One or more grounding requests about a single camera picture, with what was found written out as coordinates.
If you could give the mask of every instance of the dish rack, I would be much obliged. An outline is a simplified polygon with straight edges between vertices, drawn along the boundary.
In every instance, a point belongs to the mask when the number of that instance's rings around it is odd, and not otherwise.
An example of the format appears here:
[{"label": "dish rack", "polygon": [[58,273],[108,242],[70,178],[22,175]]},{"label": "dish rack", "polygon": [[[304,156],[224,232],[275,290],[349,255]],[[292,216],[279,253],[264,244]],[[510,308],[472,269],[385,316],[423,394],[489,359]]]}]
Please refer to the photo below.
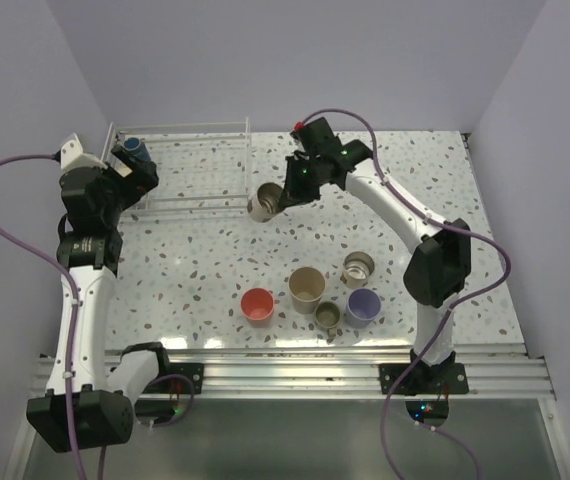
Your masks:
[{"label": "dish rack", "polygon": [[230,217],[246,212],[251,191],[251,132],[243,122],[112,127],[103,161],[117,168],[110,151],[137,137],[157,165],[159,184],[122,222],[163,218]]}]

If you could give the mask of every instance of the metal frame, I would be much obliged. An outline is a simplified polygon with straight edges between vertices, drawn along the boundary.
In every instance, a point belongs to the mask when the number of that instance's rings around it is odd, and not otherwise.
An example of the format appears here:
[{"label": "metal frame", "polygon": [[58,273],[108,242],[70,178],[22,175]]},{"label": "metal frame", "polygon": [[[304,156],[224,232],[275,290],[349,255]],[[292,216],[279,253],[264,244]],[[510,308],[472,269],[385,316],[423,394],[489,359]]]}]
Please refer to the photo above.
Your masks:
[{"label": "metal frame", "polygon": [[[299,349],[173,350],[172,363],[200,362],[206,376],[198,401],[207,399],[382,400],[378,364],[404,363],[409,346]],[[465,364],[470,393],[457,400],[538,399],[561,478],[570,480],[570,451],[558,422],[555,397],[545,361],[527,357],[522,344],[463,345],[457,360]],[[120,352],[108,351],[105,369],[118,365]],[[54,359],[39,361],[31,395],[41,395]],[[166,401],[167,395],[144,394]],[[433,396],[394,397],[394,401],[430,400]],[[6,479],[22,478],[34,441],[24,420],[6,469]]]},{"label": "metal frame", "polygon": [[556,465],[561,475],[562,480],[570,480],[570,448],[558,410],[556,409],[556,402],[550,399],[540,399],[538,404],[545,423],[545,430],[549,438],[550,446]]}]

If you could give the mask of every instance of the blue cup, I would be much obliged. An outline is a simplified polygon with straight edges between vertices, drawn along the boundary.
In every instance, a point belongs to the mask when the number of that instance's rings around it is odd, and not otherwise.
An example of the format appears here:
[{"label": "blue cup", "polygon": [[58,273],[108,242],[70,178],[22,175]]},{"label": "blue cup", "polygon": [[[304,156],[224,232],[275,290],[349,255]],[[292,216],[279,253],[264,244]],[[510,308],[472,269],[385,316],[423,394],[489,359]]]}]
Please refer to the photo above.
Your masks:
[{"label": "blue cup", "polygon": [[125,140],[123,142],[123,147],[138,160],[141,160],[143,162],[149,162],[151,160],[145,143],[136,137],[130,137]]},{"label": "blue cup", "polygon": [[345,321],[354,328],[365,328],[381,313],[381,299],[369,288],[354,290],[347,299]]}]

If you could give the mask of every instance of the white wall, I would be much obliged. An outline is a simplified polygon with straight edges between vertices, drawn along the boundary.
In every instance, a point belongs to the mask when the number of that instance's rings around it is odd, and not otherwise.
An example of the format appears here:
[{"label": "white wall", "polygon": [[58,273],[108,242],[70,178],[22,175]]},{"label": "white wall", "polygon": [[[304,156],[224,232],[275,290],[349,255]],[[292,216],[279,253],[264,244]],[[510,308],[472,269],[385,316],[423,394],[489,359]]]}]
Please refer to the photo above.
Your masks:
[{"label": "white wall", "polygon": [[[73,131],[98,145],[106,129],[45,0],[0,1],[0,159],[53,153]],[[59,175],[46,161],[0,172],[0,223],[50,253]],[[59,285],[54,269],[0,238],[0,477],[38,354],[55,347]]]},{"label": "white wall", "polygon": [[549,0],[472,135],[511,293],[570,433],[570,0]]},{"label": "white wall", "polygon": [[[469,131],[544,0],[48,0],[106,118]],[[354,125],[337,119],[339,127]]]}]

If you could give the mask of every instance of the cup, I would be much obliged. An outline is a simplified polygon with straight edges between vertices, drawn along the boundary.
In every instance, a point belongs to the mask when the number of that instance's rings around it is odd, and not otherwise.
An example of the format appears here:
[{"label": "cup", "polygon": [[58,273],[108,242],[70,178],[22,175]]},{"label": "cup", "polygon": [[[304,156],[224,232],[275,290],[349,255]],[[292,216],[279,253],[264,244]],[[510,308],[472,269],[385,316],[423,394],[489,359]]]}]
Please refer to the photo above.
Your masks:
[{"label": "cup", "polygon": [[381,313],[381,299],[369,288],[354,290],[347,299],[345,320],[354,328],[365,328]]},{"label": "cup", "polygon": [[314,311],[314,323],[325,330],[329,338],[336,336],[336,326],[341,320],[341,309],[334,302],[321,302]]},{"label": "cup", "polygon": [[294,310],[302,314],[314,313],[325,291],[325,277],[312,267],[302,267],[289,277],[289,293]]},{"label": "cup", "polygon": [[136,137],[130,137],[123,142],[123,148],[142,162],[149,162],[152,158],[147,151],[145,143]]},{"label": "cup", "polygon": [[259,223],[269,222],[283,209],[279,207],[278,201],[283,193],[283,188],[275,183],[264,183],[256,191],[247,203],[247,213],[252,220]]},{"label": "cup", "polygon": [[241,298],[241,310],[252,326],[266,326],[274,313],[274,297],[269,290],[252,288]]},{"label": "cup", "polygon": [[374,273],[374,260],[365,252],[352,252],[343,261],[343,283],[352,290],[361,288]]}]

